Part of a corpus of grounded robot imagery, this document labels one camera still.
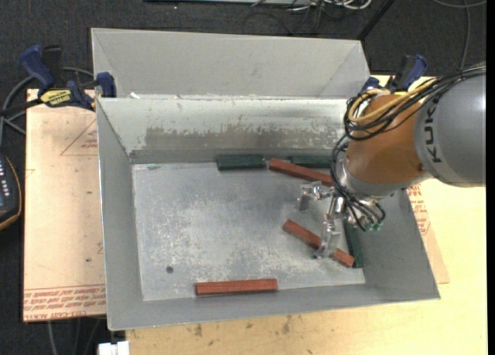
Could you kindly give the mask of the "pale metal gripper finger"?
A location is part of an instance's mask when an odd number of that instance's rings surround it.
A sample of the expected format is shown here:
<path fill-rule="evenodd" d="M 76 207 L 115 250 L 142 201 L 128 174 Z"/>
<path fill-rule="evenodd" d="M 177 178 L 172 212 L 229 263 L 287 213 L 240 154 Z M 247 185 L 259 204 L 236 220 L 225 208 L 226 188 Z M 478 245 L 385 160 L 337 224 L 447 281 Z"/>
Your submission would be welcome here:
<path fill-rule="evenodd" d="M 341 234 L 341 230 L 325 227 L 322 231 L 321 245 L 313 253 L 313 257 L 315 259 L 329 258 L 337 250 Z"/>
<path fill-rule="evenodd" d="M 301 185 L 298 198 L 299 211 L 307 211 L 311 201 L 329 198 L 333 193 L 332 186 L 323 185 L 321 182 L 312 182 Z"/>

